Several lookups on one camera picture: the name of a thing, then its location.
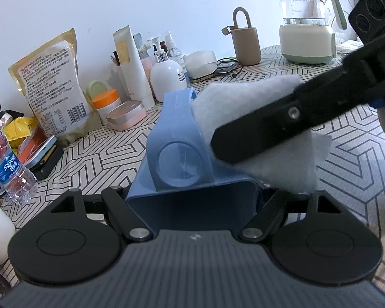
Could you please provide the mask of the tall white lotion tube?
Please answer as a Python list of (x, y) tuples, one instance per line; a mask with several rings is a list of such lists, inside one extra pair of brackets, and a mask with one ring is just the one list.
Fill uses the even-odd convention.
[(113, 33), (113, 38), (130, 98), (142, 102), (147, 110), (152, 108), (155, 101), (130, 26)]

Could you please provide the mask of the white pump dispenser bottle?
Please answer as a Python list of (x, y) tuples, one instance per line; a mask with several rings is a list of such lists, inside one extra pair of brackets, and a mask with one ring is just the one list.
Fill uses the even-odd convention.
[(150, 72), (150, 82), (156, 100), (163, 102), (165, 93), (186, 89), (188, 85), (183, 68), (169, 59), (165, 50), (160, 47), (160, 37), (153, 37), (151, 42), (156, 46), (156, 63)]

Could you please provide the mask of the beige printed food pouch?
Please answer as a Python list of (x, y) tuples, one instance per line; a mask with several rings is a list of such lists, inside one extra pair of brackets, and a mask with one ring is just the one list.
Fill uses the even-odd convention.
[(72, 28), (8, 68), (42, 131), (66, 146), (102, 127), (79, 85), (77, 41)]

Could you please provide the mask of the pink round cosmetic case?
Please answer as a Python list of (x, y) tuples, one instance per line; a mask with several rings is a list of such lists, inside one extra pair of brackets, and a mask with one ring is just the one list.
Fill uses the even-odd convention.
[(147, 115), (145, 106), (139, 101), (128, 101), (111, 110), (105, 118), (108, 125), (116, 131), (125, 131), (134, 127)]

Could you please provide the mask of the stack of flat boxes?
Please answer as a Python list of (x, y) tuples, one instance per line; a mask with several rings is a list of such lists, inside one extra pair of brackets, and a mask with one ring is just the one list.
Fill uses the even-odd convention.
[(64, 150), (58, 145), (56, 137), (48, 137), (37, 127), (33, 134), (21, 143), (17, 157), (37, 180), (41, 181), (51, 174), (63, 154)]

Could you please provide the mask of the brown cylindrical handled holder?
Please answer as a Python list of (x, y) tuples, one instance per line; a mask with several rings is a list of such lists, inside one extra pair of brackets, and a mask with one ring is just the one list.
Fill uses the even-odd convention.
[[(237, 22), (237, 14), (242, 12), (246, 18), (247, 26), (240, 28)], [(249, 14), (243, 7), (237, 7), (232, 14), (234, 24), (222, 29), (223, 35), (232, 35), (236, 59), (242, 66), (251, 66), (260, 63), (261, 49), (257, 28), (252, 26)]]

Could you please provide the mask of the green round lid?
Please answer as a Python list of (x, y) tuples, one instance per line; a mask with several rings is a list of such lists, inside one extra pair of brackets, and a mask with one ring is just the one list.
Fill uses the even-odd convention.
[(88, 83), (85, 93), (90, 99), (94, 99), (106, 90), (107, 87), (103, 82), (95, 80)]

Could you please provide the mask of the yellow snack bag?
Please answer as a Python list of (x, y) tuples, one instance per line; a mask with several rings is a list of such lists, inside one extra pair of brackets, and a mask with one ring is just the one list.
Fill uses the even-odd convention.
[(35, 118), (19, 117), (3, 128), (11, 148), (17, 148), (26, 138), (36, 131), (38, 123)]

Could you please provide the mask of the blue plastic container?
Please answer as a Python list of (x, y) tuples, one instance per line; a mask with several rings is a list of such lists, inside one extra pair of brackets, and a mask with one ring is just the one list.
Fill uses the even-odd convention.
[(259, 185), (214, 157), (192, 113), (196, 96), (192, 88), (165, 93), (126, 203), (154, 234), (229, 230), (236, 236), (256, 213)]

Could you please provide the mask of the pink cup with pump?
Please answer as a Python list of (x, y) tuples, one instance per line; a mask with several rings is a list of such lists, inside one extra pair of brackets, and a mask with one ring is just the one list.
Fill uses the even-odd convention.
[(150, 41), (144, 41), (142, 39), (141, 33), (136, 33), (136, 35), (133, 36), (134, 42), (136, 44), (136, 48), (138, 50), (138, 54), (142, 63), (142, 66), (144, 68), (147, 80), (150, 82), (150, 73), (151, 69), (153, 67), (152, 61), (150, 59), (150, 55), (148, 51), (151, 49), (151, 42)]

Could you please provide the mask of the clear water bottle blue label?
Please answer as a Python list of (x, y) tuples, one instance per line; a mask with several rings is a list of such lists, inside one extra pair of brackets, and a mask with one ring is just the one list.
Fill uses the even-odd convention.
[(10, 200), (24, 206), (37, 193), (38, 181), (26, 168), (9, 145), (6, 135), (0, 130), (0, 185)]

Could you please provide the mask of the glass electric kettle green base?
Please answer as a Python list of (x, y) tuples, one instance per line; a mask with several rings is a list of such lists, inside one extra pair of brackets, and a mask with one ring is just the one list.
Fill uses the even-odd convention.
[(338, 27), (347, 29), (339, 0), (280, 0), (283, 24), (279, 36), (285, 59), (314, 65), (336, 58), (336, 37), (323, 12), (326, 1), (332, 4)]

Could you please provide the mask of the white cleaning wipe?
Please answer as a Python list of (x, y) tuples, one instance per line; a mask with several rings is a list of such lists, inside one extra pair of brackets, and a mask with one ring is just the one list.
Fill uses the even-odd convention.
[[(210, 83), (192, 101), (192, 112), (206, 144), (216, 128), (291, 94), (300, 76), (274, 76), (254, 82)], [(328, 157), (332, 138), (310, 130), (234, 165), (262, 183), (292, 193), (318, 187), (317, 165)]]

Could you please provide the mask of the orange lid plastic jar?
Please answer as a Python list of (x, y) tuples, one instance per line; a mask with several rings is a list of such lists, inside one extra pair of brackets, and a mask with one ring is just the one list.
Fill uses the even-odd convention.
[(99, 113), (102, 125), (105, 126), (108, 123), (105, 116), (121, 104), (121, 99), (115, 89), (110, 89), (92, 99), (92, 104)]

